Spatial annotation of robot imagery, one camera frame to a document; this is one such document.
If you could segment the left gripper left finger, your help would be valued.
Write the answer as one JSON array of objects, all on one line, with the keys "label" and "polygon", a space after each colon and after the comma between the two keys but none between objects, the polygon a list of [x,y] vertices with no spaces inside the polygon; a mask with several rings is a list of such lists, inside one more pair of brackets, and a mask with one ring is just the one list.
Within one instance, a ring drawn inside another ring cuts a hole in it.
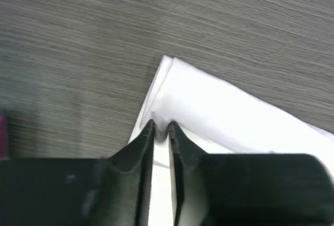
[{"label": "left gripper left finger", "polygon": [[155,127],[109,158],[1,161],[1,225],[147,225]]}]

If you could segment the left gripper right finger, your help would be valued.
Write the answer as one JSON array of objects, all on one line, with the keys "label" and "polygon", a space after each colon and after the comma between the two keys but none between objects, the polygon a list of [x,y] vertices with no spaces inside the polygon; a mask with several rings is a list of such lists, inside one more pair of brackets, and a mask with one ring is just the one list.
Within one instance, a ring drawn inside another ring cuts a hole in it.
[{"label": "left gripper right finger", "polygon": [[175,225],[333,225],[333,184],[307,154],[207,153],[169,125]]}]

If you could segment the white printed t-shirt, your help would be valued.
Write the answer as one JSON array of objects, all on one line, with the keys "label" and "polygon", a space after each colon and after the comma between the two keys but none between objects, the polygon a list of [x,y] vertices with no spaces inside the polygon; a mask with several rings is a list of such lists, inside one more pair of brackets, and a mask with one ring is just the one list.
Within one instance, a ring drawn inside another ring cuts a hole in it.
[{"label": "white printed t-shirt", "polygon": [[209,153],[308,153],[333,173],[333,134],[175,57],[164,56],[131,138],[176,121]]}]

